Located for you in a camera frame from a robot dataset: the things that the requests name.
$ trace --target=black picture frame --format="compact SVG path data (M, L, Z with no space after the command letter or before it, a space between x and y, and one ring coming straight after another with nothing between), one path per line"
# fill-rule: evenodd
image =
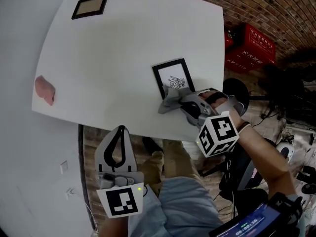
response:
M174 65L178 65L178 64L181 64L181 66L182 66L182 69L183 69L184 74L185 74L185 76L187 78L190 90L192 92L195 92L195 88L194 88L194 85L193 85L193 82L192 82L192 79L191 79L191 76L190 76L190 73L189 73L186 61L184 60L184 58L181 58L181 59L177 59L177 60L174 60L174 61L169 61L169 62L165 62L165 63L162 63L162 64L158 64L158 65L152 66L162 99L165 98L165 93L164 93L164 90L163 90L163 87L162 87L163 83L162 83L161 78L160 78L159 70L160 69L164 69L164 68L168 68L168 67L171 67L171 66L174 66Z
M105 4L107 3L107 0L102 0L102 3L101 3L101 6L100 6L99 10L91 11L91 12L87 12L87 13L82 13L82 14L78 14L77 15L77 12L78 12L80 4L82 2L87 2L87 1L90 1L90 0L79 0L78 1L77 5L76 5L76 8L74 10L73 16L71 17L71 19L78 19L78 18L84 18L84 17L90 17L90 16L103 14L104 7L105 7Z

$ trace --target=forearm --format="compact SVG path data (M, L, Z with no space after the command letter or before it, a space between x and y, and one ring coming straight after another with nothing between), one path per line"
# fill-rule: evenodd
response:
M251 157L260 175L267 181L269 196L276 192L295 193L289 166L284 157L251 126L240 133L239 144Z
M106 219L99 237L127 237L128 217Z

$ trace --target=framed drawing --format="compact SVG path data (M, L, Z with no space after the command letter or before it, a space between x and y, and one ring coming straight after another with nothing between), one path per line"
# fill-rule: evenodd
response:
M184 59L178 59L175 61L169 61L152 67L158 83L159 91L162 99L165 94L163 85L169 86L174 89L190 88L192 92L195 92L194 85Z
M103 14L107 0L79 0L71 19Z

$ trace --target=human hand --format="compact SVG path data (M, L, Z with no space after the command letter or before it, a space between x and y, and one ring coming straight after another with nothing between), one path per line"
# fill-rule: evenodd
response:
M199 97L202 98L203 100L206 100L209 96L211 96L212 94L214 94L216 92L217 92L216 90L207 91L207 92L201 93L199 95ZM214 103L211 104L211 107L213 109L215 109L216 107L220 106L221 104L223 104L226 101L227 101L227 99L225 97L219 98ZM241 126L241 124L244 123L244 120L239 116L239 114L235 110L235 108L231 108L229 110L229 114L232 118L232 121L233 121L236 129L238 129Z

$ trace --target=light blue t-shirt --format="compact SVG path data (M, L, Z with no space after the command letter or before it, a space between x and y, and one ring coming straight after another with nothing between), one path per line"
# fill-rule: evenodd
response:
M208 237L223 224L208 191L193 178L166 179L159 198L146 187L143 213L128 219L129 237ZM300 237L305 236L304 220L298 227Z

